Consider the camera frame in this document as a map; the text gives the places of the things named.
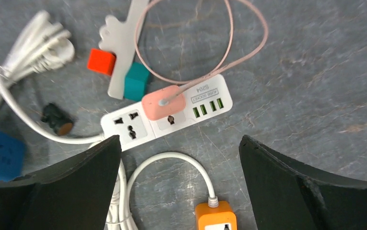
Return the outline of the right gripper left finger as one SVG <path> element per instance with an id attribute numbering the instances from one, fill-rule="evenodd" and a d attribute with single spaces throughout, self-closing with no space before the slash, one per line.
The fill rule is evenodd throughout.
<path id="1" fill-rule="evenodd" d="M 121 160 L 118 135 L 44 169 L 0 181 L 0 230 L 102 230 Z"/>

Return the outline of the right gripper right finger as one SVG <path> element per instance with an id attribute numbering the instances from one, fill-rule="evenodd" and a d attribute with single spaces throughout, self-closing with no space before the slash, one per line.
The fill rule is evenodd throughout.
<path id="1" fill-rule="evenodd" d="M 260 230 L 367 230 L 367 181 L 279 153 L 245 135 L 239 156 Z"/>

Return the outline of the pink charger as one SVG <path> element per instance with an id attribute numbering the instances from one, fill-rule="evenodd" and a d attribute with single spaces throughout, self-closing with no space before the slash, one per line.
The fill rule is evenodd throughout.
<path id="1" fill-rule="evenodd" d="M 145 95 L 141 103 L 147 118 L 155 121 L 182 111 L 186 100 L 183 94 L 175 97 L 179 90 L 179 86 L 171 85 Z"/>

